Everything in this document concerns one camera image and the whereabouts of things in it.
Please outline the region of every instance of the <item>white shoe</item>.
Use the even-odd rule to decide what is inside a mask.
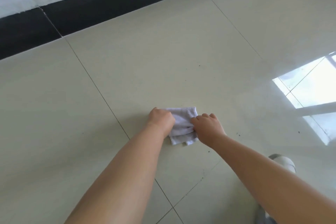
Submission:
[[[272,154],[269,156],[270,159],[274,160],[276,163],[282,165],[285,169],[296,174],[296,169],[294,162],[283,155]],[[277,224],[275,220],[259,205],[257,210],[257,215],[255,219],[255,224]]]

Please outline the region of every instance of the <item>glossy tile floor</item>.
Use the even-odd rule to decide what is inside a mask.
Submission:
[[[0,218],[63,223],[154,107],[228,135],[336,200],[336,0],[164,0],[0,61]],[[143,223],[253,223],[197,142],[165,140]]]

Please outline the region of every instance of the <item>white cloth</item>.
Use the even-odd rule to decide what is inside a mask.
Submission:
[[[196,107],[167,108],[175,118],[173,129],[169,133],[172,145],[186,143],[191,145],[198,141],[194,131],[194,125],[190,122],[192,117],[197,116]]]

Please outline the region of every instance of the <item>skin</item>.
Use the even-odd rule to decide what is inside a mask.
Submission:
[[[174,122],[170,112],[154,108],[146,126],[112,159],[65,224],[141,223],[163,139]],[[214,114],[204,113],[191,122],[199,140],[228,163],[279,224],[336,223],[335,202],[276,162],[228,137]]]

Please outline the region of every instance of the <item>person's right arm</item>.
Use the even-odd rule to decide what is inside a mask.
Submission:
[[[273,160],[228,137],[214,114],[191,119],[199,140],[214,149],[279,224],[336,223],[336,202]]]

